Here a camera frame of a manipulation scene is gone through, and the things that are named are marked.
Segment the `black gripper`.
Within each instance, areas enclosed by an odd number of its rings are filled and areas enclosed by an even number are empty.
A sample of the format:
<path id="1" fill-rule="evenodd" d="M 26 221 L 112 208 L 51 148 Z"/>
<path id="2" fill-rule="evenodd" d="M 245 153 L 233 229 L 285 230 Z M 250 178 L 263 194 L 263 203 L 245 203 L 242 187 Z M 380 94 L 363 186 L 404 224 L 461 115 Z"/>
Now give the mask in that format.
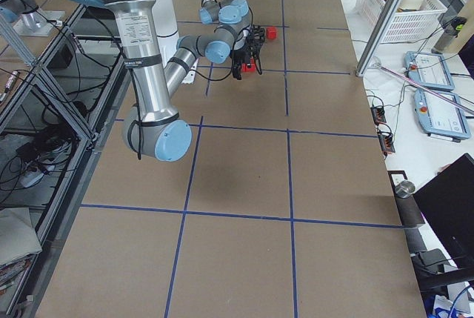
<path id="1" fill-rule="evenodd" d="M 247 34 L 244 34 L 239 40 L 236 41 L 233 50 L 231 52 L 232 56 L 232 76 L 234 79 L 241 78 L 241 62 L 239 57 L 246 57 L 246 63 L 252 63 L 252 52 L 249 50 L 247 42 Z"/>
<path id="2" fill-rule="evenodd" d="M 249 27 L 246 31 L 244 47 L 253 50 L 255 64 L 260 64 L 260 27 Z"/>

